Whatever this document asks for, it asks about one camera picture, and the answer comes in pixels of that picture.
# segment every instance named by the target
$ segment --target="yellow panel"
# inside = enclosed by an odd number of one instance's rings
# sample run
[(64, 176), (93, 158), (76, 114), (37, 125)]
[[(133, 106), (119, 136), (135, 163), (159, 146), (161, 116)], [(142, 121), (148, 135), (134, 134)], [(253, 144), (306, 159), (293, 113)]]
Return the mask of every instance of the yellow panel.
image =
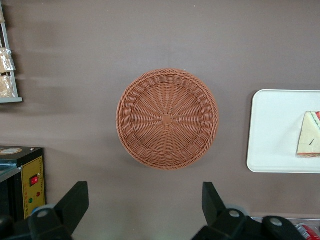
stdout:
[(43, 157), (22, 166), (22, 193), (24, 203), (24, 218), (32, 211), (46, 204)]

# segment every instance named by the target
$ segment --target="bread slice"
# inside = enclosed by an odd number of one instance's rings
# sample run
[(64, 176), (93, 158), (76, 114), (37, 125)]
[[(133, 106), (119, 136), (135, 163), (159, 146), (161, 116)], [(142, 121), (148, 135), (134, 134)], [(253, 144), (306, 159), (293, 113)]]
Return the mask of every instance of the bread slice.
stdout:
[(304, 114), (297, 155), (304, 158), (320, 157), (320, 111)]

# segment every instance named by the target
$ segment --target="round sticker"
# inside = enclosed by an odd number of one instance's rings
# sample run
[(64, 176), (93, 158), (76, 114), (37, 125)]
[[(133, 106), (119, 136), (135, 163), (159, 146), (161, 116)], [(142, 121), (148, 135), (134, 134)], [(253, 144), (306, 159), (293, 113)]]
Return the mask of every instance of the round sticker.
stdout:
[(10, 155), (20, 153), (22, 149), (20, 148), (8, 148), (0, 151), (0, 155)]

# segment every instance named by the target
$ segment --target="round wicker basket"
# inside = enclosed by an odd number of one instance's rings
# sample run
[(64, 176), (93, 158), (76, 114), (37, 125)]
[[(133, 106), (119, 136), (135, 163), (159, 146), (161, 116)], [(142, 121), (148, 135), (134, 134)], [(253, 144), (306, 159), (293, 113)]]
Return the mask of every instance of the round wicker basket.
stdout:
[(123, 93), (116, 114), (122, 145), (140, 163), (162, 170), (184, 168), (212, 145), (219, 113), (197, 77), (179, 69), (143, 74)]

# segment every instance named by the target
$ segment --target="gray surface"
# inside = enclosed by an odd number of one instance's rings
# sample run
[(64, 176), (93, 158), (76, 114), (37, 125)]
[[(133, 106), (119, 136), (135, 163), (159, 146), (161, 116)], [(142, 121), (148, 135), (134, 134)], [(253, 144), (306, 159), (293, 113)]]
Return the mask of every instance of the gray surface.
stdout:
[[(0, 145), (46, 148), (48, 203), (88, 181), (76, 240), (190, 239), (205, 224), (203, 181), (253, 217), (320, 217), (320, 175), (246, 166), (254, 93), (320, 90), (319, 1), (2, 3), (24, 102), (0, 105)], [(167, 67), (204, 81), (220, 111), (211, 149), (177, 171), (139, 164), (116, 131), (126, 87)]]

